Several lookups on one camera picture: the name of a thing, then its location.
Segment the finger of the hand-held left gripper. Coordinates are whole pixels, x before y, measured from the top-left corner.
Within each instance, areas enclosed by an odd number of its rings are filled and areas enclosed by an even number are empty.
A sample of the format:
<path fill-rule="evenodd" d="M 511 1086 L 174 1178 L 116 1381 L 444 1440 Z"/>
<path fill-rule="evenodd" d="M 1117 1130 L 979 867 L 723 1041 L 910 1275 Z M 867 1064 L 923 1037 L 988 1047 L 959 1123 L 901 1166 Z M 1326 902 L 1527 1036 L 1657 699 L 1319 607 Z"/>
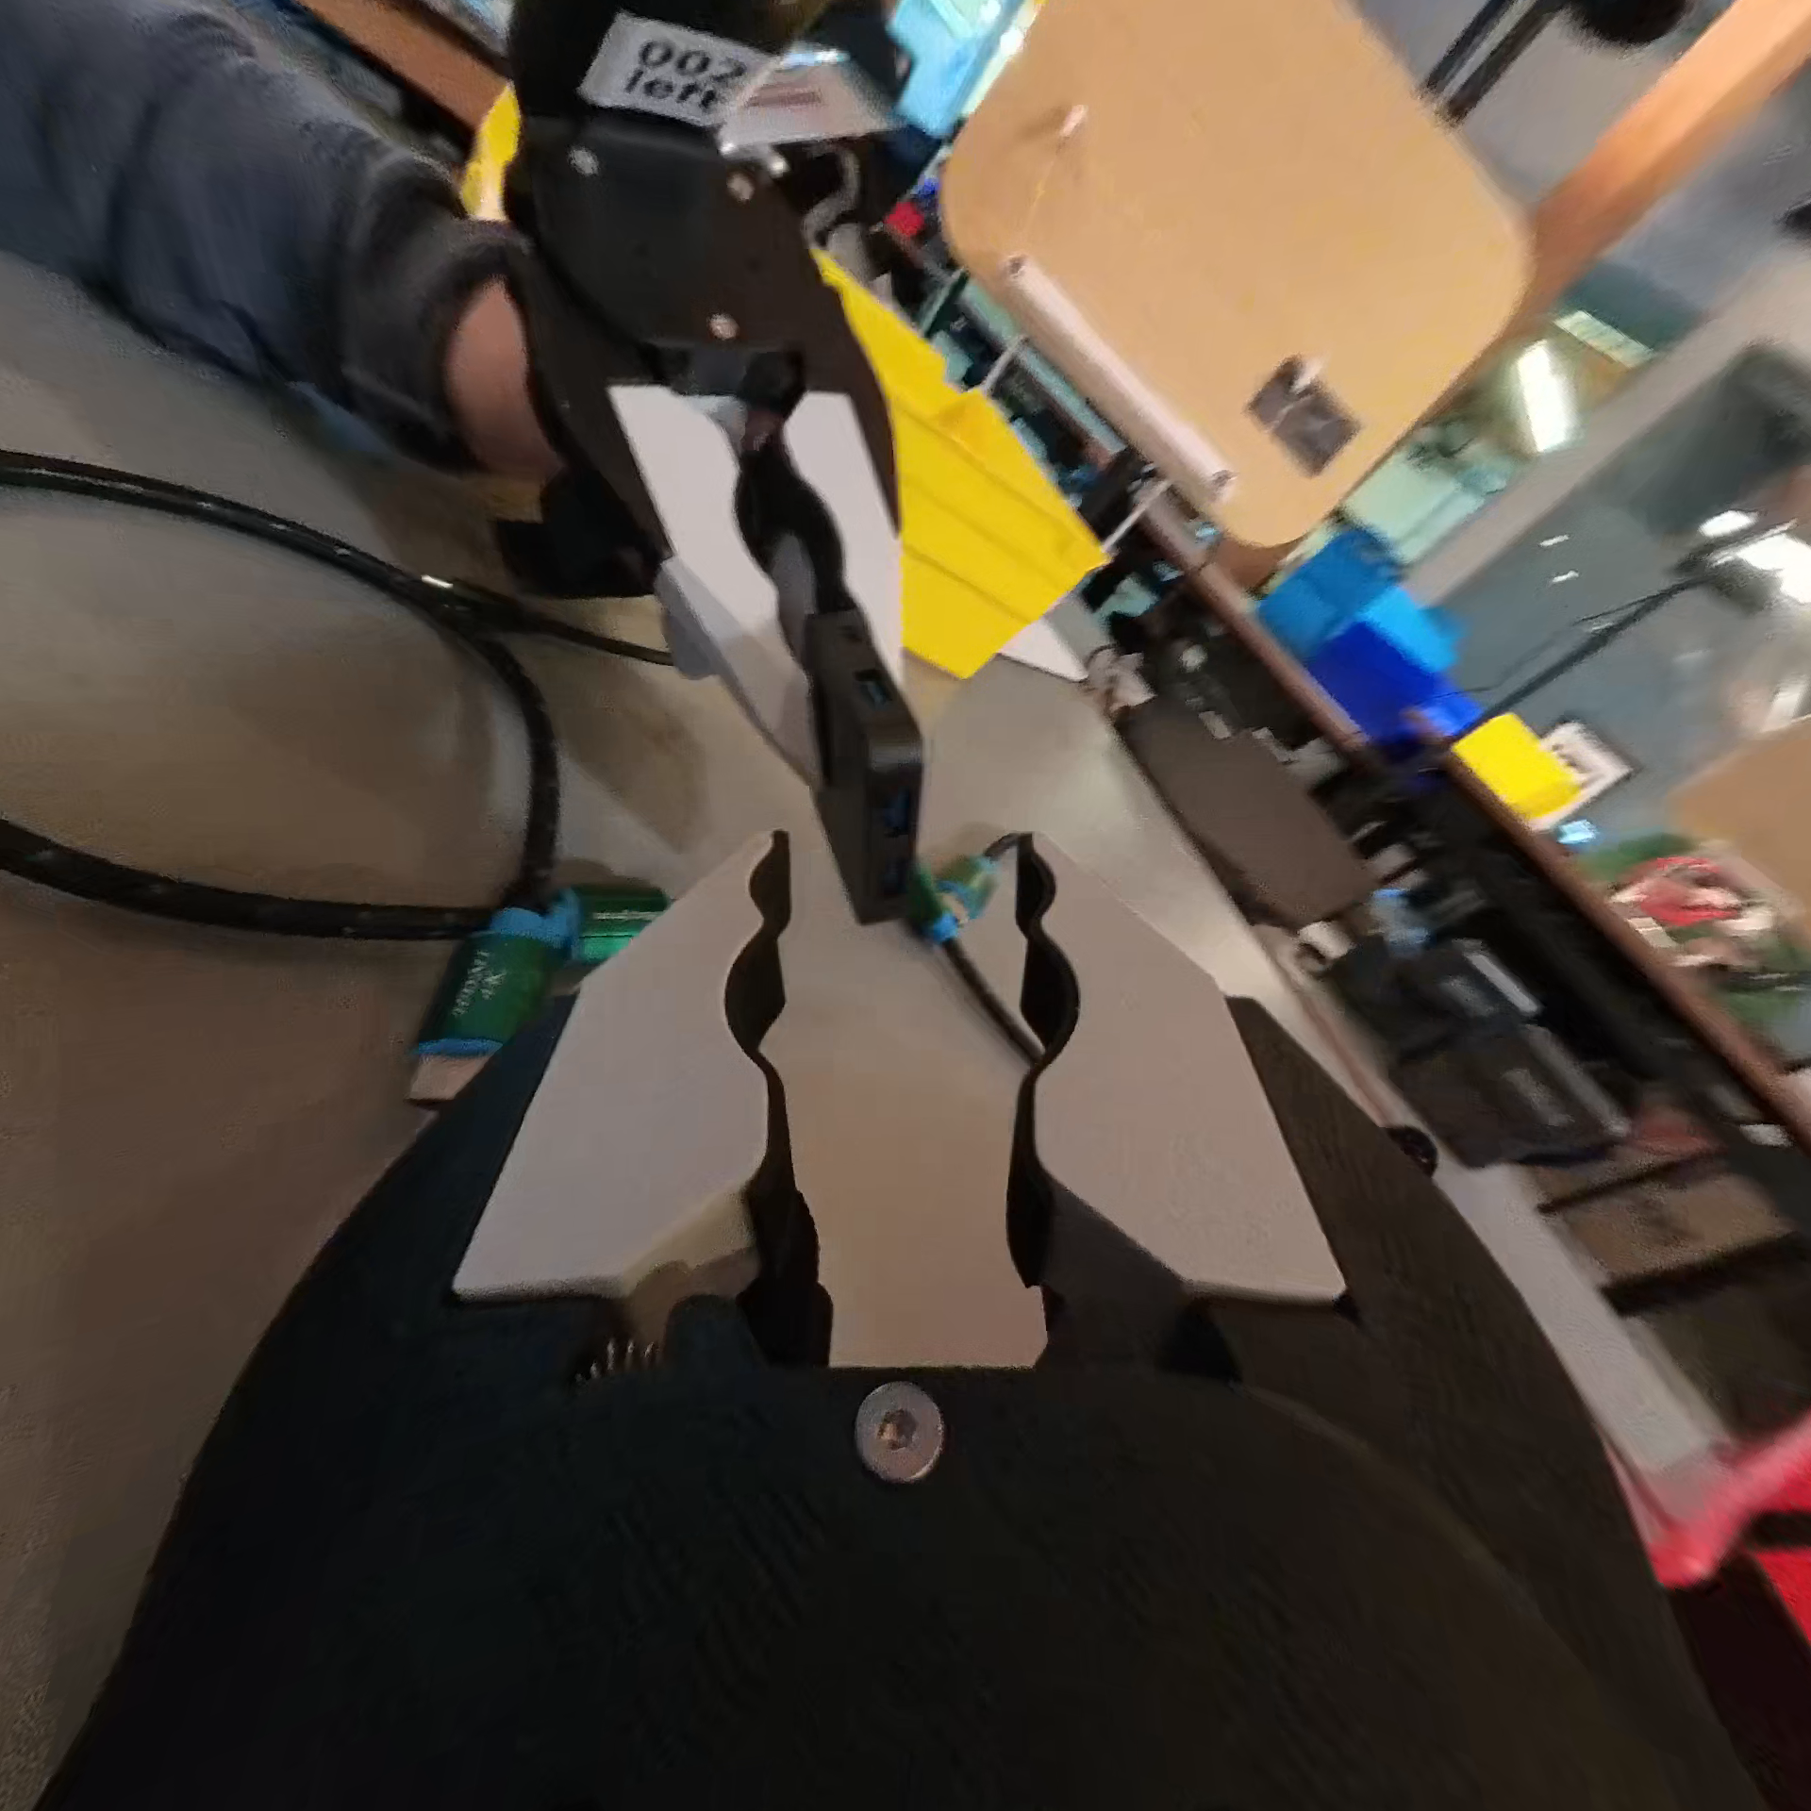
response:
<path fill-rule="evenodd" d="M 867 619 L 882 665 L 901 669 L 899 524 L 855 403 L 836 393 L 807 393 L 785 422 L 784 444 L 831 524 L 844 594 Z"/>
<path fill-rule="evenodd" d="M 675 665 L 717 677 L 804 786 L 825 777 L 802 618 L 748 546 L 737 516 L 746 403 L 618 385 L 611 408 L 659 518 L 665 556 L 653 595 L 678 629 Z"/>

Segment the wooden divider panel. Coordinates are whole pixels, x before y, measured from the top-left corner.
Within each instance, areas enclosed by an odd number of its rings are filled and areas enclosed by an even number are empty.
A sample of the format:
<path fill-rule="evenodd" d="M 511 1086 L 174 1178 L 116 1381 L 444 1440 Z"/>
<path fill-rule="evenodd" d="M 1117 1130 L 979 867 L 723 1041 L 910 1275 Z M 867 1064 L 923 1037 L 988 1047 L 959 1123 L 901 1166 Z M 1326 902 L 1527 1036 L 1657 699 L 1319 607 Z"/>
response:
<path fill-rule="evenodd" d="M 1669 794 L 1680 830 L 1727 846 L 1779 890 L 1810 900 L 1810 721 L 1761 735 Z"/>
<path fill-rule="evenodd" d="M 1525 217 L 1335 2 L 1053 2 L 958 131 L 943 233 L 1235 544 L 1282 551 L 1492 350 Z"/>

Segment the black usb hub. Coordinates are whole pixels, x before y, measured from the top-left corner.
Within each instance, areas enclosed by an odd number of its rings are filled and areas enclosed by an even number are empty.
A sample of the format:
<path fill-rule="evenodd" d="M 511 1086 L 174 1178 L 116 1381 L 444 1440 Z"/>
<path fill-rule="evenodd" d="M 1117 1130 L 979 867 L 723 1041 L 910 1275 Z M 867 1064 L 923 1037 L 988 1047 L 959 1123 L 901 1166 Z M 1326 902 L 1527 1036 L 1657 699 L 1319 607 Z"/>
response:
<path fill-rule="evenodd" d="M 919 853 L 917 717 L 855 608 L 807 619 L 804 673 L 822 775 L 814 802 L 851 916 L 899 922 Z"/>

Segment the person's left forearm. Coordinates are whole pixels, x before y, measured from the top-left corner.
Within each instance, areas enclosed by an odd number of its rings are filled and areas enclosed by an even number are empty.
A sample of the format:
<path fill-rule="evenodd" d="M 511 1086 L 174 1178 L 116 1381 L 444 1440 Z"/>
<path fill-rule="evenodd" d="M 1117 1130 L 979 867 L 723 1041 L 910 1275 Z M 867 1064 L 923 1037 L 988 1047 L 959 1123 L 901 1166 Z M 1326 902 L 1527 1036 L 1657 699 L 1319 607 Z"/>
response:
<path fill-rule="evenodd" d="M 3 177 L 7 255 L 169 347 L 477 469 L 442 358 L 470 294 L 511 289 L 510 232 L 224 16 L 4 5 Z"/>

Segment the printed tag sign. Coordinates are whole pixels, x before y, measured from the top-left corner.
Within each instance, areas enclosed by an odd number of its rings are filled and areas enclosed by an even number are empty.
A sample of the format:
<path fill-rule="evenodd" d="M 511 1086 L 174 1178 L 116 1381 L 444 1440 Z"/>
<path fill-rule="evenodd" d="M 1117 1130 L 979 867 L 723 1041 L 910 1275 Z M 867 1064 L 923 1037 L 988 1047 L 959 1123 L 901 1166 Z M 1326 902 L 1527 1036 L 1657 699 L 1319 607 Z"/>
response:
<path fill-rule="evenodd" d="M 1558 723 L 1539 745 L 1573 778 L 1569 802 L 1550 817 L 1584 808 L 1639 773 L 1622 749 L 1579 719 Z"/>

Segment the blue plastic bin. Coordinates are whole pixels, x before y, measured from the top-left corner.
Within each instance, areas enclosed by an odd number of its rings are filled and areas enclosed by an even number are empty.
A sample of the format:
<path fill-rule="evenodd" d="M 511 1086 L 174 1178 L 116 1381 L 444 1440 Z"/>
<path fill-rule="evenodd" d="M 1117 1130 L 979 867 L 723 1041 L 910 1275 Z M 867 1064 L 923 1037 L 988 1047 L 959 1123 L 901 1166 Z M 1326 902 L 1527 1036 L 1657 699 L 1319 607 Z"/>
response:
<path fill-rule="evenodd" d="M 1381 750 L 1468 735 L 1486 712 L 1456 679 L 1463 627 L 1421 605 L 1392 547 L 1346 528 L 1258 602 L 1261 627 Z"/>

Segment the wooden post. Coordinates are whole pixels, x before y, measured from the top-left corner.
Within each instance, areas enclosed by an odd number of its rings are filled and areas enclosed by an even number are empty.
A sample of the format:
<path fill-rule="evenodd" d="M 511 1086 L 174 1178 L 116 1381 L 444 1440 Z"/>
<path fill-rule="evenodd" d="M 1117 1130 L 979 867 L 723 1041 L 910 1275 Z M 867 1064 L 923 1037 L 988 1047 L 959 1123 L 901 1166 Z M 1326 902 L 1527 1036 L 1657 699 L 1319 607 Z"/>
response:
<path fill-rule="evenodd" d="M 1807 2 L 1733 2 L 1531 211 L 1523 315 L 1546 314 L 1696 177 L 1810 59 Z"/>

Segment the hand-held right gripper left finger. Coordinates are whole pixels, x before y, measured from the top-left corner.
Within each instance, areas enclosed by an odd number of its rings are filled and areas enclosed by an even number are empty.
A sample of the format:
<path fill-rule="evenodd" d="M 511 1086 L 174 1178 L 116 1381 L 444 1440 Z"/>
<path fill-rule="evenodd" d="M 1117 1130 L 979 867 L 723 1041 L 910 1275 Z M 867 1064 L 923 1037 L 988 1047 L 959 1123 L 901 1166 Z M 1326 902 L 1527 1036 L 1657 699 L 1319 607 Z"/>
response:
<path fill-rule="evenodd" d="M 754 837 L 569 1008 L 454 1278 L 460 1301 L 579 1298 L 665 1341 L 731 1301 L 761 1353 L 826 1367 L 832 1304 L 763 1039 L 785 1008 L 789 840 Z"/>

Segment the person's left hand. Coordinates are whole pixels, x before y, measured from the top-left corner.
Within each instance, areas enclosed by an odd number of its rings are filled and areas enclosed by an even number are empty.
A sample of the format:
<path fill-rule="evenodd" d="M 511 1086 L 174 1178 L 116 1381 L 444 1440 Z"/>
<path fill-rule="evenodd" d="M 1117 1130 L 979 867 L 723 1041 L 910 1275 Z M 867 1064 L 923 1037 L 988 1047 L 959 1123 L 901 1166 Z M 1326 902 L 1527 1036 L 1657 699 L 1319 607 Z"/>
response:
<path fill-rule="evenodd" d="M 477 469 L 543 485 L 560 459 L 547 440 L 530 386 L 529 338 L 500 279 L 477 287 L 460 308 L 442 358 L 446 409 Z"/>

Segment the dark flat pad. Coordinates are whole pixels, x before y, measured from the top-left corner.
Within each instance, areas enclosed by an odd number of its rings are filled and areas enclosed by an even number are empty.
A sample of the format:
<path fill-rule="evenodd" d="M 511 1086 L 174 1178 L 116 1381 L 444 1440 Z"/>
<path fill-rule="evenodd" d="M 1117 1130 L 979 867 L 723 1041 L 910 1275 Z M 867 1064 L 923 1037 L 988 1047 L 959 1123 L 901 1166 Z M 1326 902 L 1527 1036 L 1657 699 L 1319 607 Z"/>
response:
<path fill-rule="evenodd" d="M 1372 871 L 1261 737 L 1218 735 L 1163 697 L 1122 715 L 1117 735 L 1251 922 L 1300 933 L 1368 911 Z"/>

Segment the red plastic bin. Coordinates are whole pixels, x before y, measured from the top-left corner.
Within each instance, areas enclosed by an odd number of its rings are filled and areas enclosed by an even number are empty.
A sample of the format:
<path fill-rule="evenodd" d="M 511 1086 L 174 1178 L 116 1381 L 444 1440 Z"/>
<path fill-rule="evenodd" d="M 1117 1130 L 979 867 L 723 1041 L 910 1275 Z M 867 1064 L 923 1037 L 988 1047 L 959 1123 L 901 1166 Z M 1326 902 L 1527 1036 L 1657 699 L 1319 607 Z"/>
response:
<path fill-rule="evenodd" d="M 1785 1431 L 1677 1465 L 1643 1484 L 1646 1549 L 1669 1592 L 1713 1578 L 1773 1513 L 1807 1513 L 1810 1417 Z"/>

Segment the large yellow plastic bin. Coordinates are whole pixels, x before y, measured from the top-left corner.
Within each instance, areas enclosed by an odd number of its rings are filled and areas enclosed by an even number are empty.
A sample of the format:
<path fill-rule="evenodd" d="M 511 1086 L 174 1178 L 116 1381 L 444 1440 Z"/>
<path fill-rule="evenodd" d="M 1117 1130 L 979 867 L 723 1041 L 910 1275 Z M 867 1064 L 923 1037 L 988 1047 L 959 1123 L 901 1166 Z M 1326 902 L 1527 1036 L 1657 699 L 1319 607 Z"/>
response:
<path fill-rule="evenodd" d="M 511 86 L 489 105 L 468 160 L 464 199 L 507 220 L 504 176 L 519 115 Z M 794 172 L 768 172 L 795 197 Z M 800 208 L 826 280 L 845 306 L 891 412 L 897 455 L 903 653 L 956 677 L 984 669 L 1050 612 L 1099 561 L 1102 546 L 1035 463 L 999 408 L 959 393 L 945 362 L 903 318 L 829 248 Z M 771 577 L 802 618 L 855 608 L 807 578 L 798 546 Z"/>

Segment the small yellow bin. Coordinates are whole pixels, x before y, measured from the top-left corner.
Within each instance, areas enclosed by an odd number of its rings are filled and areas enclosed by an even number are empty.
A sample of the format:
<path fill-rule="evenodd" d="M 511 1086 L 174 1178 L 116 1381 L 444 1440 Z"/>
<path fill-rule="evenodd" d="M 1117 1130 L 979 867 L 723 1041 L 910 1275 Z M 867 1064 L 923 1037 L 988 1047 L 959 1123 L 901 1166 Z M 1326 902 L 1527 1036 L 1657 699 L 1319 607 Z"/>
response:
<path fill-rule="evenodd" d="M 1494 802 L 1534 830 L 1553 830 L 1583 802 L 1579 770 L 1517 715 L 1484 719 L 1452 745 L 1452 758 Z"/>

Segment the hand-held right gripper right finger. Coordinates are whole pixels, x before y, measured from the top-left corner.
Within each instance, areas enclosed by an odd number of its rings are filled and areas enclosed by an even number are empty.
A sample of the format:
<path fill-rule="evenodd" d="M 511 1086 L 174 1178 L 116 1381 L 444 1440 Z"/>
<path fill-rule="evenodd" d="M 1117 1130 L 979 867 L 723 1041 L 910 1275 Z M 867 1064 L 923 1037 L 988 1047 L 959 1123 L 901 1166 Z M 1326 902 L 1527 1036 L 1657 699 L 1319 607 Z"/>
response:
<path fill-rule="evenodd" d="M 1217 979 L 1043 837 L 1015 922 L 1039 1053 L 1007 1237 L 1043 1362 L 1159 1367 L 1214 1307 L 1338 1307 L 1343 1269 Z"/>

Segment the black lamp stand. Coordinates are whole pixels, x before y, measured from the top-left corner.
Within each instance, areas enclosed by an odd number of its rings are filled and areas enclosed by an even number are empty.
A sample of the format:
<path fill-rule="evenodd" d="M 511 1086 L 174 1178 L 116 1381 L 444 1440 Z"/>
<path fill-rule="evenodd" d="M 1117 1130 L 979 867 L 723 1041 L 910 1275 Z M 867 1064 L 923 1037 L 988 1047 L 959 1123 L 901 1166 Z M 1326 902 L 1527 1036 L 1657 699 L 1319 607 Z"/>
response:
<path fill-rule="evenodd" d="M 1521 707 L 1690 594 L 1715 595 L 1733 611 L 1758 615 L 1779 591 L 1775 556 L 1779 544 L 1793 537 L 1793 524 L 1753 526 L 1703 544 L 1673 565 L 1658 591 L 1575 626 L 1567 641 L 1555 642 L 1553 661 L 1539 665 L 1534 653 L 1525 655 L 1503 679 L 1484 688 L 1479 704 L 1492 712 Z"/>

